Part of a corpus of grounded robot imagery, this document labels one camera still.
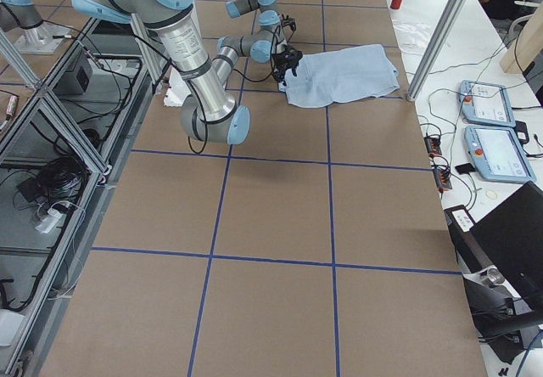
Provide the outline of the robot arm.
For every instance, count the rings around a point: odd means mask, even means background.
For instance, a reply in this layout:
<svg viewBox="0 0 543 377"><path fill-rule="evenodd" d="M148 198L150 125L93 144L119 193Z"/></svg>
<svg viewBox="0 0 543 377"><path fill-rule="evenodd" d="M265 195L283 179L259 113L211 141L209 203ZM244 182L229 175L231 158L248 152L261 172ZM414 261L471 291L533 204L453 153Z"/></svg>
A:
<svg viewBox="0 0 543 377"><path fill-rule="evenodd" d="M279 13L277 0L227 0L225 7L232 19L258 12L258 22L261 28L271 27L272 31L277 27L280 31L288 28L292 34L297 29L294 18Z"/></svg>
<svg viewBox="0 0 543 377"><path fill-rule="evenodd" d="M249 134L249 109L226 91L238 59L246 57L271 66L271 76L282 83L295 74L303 54L288 43L284 28L296 28L282 17L277 0L227 0L231 18L258 12L260 29L253 35L224 37L218 54L210 57L192 18L194 0L71 0L73 7L96 19L127 24L138 16L146 29L157 33L175 70L190 94L182 106L182 127L189 139L204 143L242 143Z"/></svg>

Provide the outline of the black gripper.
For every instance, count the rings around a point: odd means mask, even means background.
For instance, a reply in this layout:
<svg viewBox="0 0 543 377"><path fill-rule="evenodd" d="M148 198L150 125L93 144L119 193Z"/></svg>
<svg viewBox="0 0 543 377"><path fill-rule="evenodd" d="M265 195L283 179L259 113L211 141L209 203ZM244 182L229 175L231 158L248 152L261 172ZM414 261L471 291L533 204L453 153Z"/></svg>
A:
<svg viewBox="0 0 543 377"><path fill-rule="evenodd" d="M292 33L295 33L296 20L289 15L280 14L280 31L284 32L286 29L290 29Z"/></svg>
<svg viewBox="0 0 543 377"><path fill-rule="evenodd" d="M288 70L292 71L293 76L297 76L297 67L303 58L303 53L296 48L285 48L281 53L275 53L271 56L272 76L274 78L284 78Z"/></svg>

